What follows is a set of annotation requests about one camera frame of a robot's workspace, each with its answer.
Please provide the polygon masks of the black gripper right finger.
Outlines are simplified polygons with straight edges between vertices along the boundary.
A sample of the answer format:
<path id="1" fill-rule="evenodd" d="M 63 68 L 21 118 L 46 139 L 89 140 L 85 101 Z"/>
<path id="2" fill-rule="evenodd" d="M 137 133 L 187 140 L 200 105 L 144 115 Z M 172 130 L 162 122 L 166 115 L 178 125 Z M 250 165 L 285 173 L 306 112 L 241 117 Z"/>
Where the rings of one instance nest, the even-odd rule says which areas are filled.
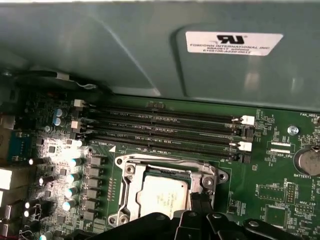
<path id="1" fill-rule="evenodd" d="M 225 214 L 213 210 L 210 196 L 201 194 L 201 213 L 204 215 L 205 240 L 301 240 L 272 224 L 249 218 L 242 224 L 230 220 Z"/>

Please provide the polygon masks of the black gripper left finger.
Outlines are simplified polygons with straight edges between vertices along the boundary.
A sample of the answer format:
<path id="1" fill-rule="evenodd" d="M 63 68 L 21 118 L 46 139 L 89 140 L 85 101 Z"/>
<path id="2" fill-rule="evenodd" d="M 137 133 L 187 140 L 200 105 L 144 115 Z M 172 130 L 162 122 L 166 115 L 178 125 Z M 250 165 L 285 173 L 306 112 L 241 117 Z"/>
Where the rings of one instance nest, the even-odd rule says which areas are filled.
<path id="1" fill-rule="evenodd" d="M 179 218 L 171 219 L 153 212 L 111 230 L 90 237 L 91 240 L 200 240 L 200 193 L 190 195 L 192 210 L 184 211 Z"/>

